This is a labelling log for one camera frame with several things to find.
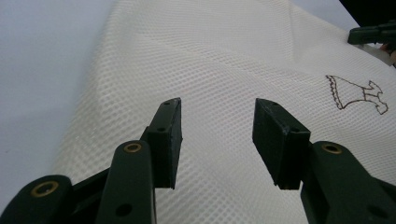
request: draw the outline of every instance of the brass screw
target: brass screw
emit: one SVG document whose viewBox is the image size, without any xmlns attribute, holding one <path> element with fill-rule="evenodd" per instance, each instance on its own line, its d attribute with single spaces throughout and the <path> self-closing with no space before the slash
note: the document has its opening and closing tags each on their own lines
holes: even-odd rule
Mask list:
<svg viewBox="0 0 396 224">
<path fill-rule="evenodd" d="M 331 144 L 322 145 L 322 149 L 336 155 L 343 153 L 340 147 Z"/>
<path fill-rule="evenodd" d="M 125 152 L 128 152 L 128 153 L 137 152 L 137 151 L 139 151 L 140 149 L 142 149 L 142 145 L 137 144 L 137 143 L 132 143 L 132 144 L 126 145 L 126 146 L 124 147 L 124 151 L 125 151 Z"/>
<path fill-rule="evenodd" d="M 30 192 L 30 194 L 35 198 L 41 198 L 51 194 L 58 187 L 59 187 L 58 182 L 50 180 L 35 186 Z"/>
</svg>

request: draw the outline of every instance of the table surface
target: table surface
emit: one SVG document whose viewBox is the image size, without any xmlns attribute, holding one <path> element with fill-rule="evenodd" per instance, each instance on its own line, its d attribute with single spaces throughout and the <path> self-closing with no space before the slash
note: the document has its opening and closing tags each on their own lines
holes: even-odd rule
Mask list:
<svg viewBox="0 0 396 224">
<path fill-rule="evenodd" d="M 50 174 L 115 0 L 0 1 L 0 213 Z M 291 0 L 342 29 L 338 0 Z"/>
</svg>

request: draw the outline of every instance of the white fabric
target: white fabric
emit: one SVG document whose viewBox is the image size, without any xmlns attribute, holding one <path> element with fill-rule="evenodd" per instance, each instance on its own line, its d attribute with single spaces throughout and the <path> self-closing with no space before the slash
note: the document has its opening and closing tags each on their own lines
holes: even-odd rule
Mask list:
<svg viewBox="0 0 396 224">
<path fill-rule="evenodd" d="M 107 168 L 159 103 L 181 97 L 177 186 L 156 190 L 158 223 L 306 223 L 299 192 L 273 185 L 252 143 L 255 99 L 396 184 L 395 75 L 286 0 L 121 0 L 53 172 L 76 183 Z"/>
</svg>

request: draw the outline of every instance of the embroidered design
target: embroidered design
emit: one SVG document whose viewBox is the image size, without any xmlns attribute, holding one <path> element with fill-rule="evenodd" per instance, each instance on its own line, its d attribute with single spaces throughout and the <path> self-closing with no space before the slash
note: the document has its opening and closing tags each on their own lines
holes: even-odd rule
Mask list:
<svg viewBox="0 0 396 224">
<path fill-rule="evenodd" d="M 373 81 L 369 81 L 368 87 L 362 87 L 340 77 L 326 76 L 326 78 L 330 80 L 332 97 L 338 109 L 345 109 L 348 105 L 357 102 L 370 102 L 375 105 L 380 115 L 388 111 L 388 105 L 380 99 L 384 92 Z"/>
</svg>

